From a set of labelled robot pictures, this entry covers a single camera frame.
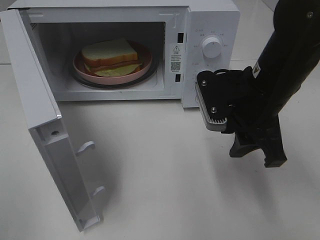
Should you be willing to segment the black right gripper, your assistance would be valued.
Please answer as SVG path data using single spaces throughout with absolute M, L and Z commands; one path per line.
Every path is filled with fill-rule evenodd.
M 286 161 L 277 107 L 268 109 L 269 96 L 254 86 L 252 68 L 229 70 L 226 73 L 230 90 L 228 105 L 231 114 L 227 132 L 235 132 L 229 151 L 232 158 L 242 158 L 248 153 L 262 149 L 266 168 L 279 168 Z

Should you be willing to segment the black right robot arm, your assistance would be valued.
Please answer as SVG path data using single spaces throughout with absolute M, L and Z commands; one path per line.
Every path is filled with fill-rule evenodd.
M 273 15 L 274 31 L 254 67 L 229 81 L 234 133 L 229 155 L 240 158 L 261 149 L 267 168 L 287 161 L 279 112 L 300 89 L 320 61 L 320 3 L 280 0 Z

